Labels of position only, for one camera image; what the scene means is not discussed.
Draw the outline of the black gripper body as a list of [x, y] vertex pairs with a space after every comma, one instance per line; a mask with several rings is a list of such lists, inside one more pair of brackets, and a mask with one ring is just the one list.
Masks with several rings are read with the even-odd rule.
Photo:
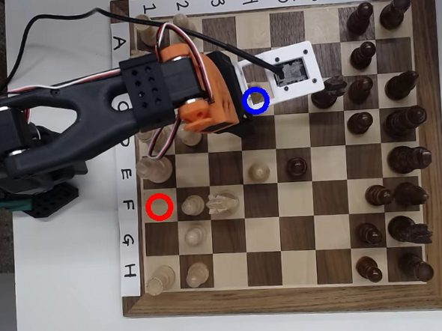
[[234, 126], [226, 127], [222, 130], [216, 130], [216, 134], [231, 133], [238, 137], [248, 137], [255, 132], [252, 121], [252, 114], [248, 114], [242, 105], [242, 90], [237, 77], [237, 70], [231, 59], [220, 51], [213, 51], [207, 54], [207, 57], [217, 66], [222, 74], [225, 84], [228, 87], [230, 96], [233, 100], [234, 109], [237, 113], [238, 123]]

